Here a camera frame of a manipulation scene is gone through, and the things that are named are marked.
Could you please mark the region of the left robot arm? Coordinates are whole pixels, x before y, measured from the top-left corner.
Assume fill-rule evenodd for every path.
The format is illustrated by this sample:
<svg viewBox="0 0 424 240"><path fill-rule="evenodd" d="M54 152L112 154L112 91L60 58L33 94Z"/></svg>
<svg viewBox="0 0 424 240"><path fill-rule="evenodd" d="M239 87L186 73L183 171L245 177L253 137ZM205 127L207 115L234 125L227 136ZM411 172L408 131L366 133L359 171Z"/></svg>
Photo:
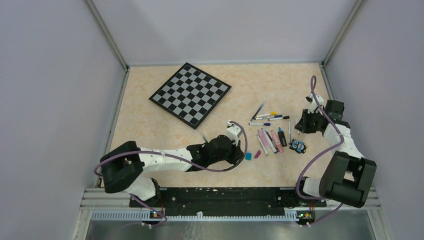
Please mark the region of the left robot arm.
<svg viewBox="0 0 424 240"><path fill-rule="evenodd" d="M128 141L104 155L94 168L101 177L108 194L127 193L132 199L139 199L147 206L154 207L160 202L160 186L146 173L157 171L216 172L210 166L227 162L230 171L238 166L246 155L240 140L226 135L202 144L193 144L175 150L153 150L138 147L135 141Z"/></svg>

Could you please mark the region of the light blue highlighter cap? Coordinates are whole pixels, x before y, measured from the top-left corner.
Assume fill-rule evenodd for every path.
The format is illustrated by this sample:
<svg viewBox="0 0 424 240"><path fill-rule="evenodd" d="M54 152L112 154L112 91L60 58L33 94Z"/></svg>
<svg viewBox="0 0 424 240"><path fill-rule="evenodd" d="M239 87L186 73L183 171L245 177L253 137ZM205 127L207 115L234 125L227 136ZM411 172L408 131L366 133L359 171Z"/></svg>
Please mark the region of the light blue highlighter cap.
<svg viewBox="0 0 424 240"><path fill-rule="evenodd" d="M247 152L244 156L244 159L247 161L251 161L252 160L252 153L251 152Z"/></svg>

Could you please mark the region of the grey white marker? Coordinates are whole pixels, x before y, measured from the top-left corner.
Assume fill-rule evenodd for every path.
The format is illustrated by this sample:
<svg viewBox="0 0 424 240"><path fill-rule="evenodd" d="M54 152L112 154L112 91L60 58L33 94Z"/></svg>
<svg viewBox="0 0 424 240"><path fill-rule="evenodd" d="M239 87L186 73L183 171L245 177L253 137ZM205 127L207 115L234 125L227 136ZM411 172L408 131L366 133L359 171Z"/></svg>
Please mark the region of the grey white marker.
<svg viewBox="0 0 424 240"><path fill-rule="evenodd" d="M269 155L269 153L268 153L268 151L267 151L267 149L266 149L266 147L265 147L265 145L264 145L263 141L262 141L262 140L261 140L261 138L259 137L259 135L257 135L257 136L256 136L256 138L257 138L257 140L258 140L258 142L259 142L259 144L260 144L260 146L261 146L261 148L262 148L262 150L263 150L264 154L265 154L266 156L268 156L268 155Z"/></svg>

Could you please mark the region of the pink highlighter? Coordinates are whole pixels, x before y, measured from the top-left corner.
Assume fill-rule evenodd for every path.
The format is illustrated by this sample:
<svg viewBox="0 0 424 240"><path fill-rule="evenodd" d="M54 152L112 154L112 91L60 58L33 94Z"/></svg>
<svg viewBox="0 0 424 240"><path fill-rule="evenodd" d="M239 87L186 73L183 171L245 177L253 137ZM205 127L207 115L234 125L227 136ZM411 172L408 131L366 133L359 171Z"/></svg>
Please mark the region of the pink highlighter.
<svg viewBox="0 0 424 240"><path fill-rule="evenodd" d="M275 131L272 130L271 131L271 135L272 135L273 141L275 143L275 146L276 146L278 152L279 153L283 153L284 152L284 147L282 145L282 142L281 142L281 140L279 138L278 133L276 133Z"/></svg>

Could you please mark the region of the black highlighter blue cap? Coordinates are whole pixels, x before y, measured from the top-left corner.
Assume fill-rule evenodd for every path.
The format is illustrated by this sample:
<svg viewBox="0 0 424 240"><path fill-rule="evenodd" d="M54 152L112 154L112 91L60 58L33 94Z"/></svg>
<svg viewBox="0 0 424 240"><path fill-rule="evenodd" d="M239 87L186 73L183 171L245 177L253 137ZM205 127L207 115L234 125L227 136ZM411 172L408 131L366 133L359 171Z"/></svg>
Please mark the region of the black highlighter blue cap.
<svg viewBox="0 0 424 240"><path fill-rule="evenodd" d="M278 138L280 140L281 146L282 147L287 147L288 146L288 143L287 143L287 140L286 140L286 137L285 137L285 133L284 133L284 131L282 130L281 127L278 128L278 132L277 133L278 133Z"/></svg>

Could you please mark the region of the purple pen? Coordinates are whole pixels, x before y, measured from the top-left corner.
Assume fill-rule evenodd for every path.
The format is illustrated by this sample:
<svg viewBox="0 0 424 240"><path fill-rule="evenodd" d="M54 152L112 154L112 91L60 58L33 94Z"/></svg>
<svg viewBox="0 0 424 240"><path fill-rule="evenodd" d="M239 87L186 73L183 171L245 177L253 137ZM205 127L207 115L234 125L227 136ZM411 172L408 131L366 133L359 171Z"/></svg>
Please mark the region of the purple pen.
<svg viewBox="0 0 424 240"><path fill-rule="evenodd" d="M266 134L267 134L269 140L271 141L272 146L275 148L275 153L278 153L279 149L278 149L276 143L274 142L274 139L272 138L271 134L268 131L266 131Z"/></svg>

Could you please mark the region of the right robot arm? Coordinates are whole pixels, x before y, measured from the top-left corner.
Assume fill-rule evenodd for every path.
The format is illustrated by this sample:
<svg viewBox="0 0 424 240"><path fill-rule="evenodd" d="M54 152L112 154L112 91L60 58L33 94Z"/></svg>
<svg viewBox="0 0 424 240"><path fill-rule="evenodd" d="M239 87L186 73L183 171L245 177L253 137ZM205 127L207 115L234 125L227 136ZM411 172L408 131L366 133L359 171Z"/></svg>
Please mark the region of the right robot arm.
<svg viewBox="0 0 424 240"><path fill-rule="evenodd" d="M329 148L313 158L316 161L327 152L331 160L321 178L298 177L293 200L299 206L307 206L312 200L330 199L355 208L365 205L377 164L359 152L351 135L351 126L343 120L344 103L328 100L325 106L306 97L310 106L302 111L295 129L312 134L320 132Z"/></svg>

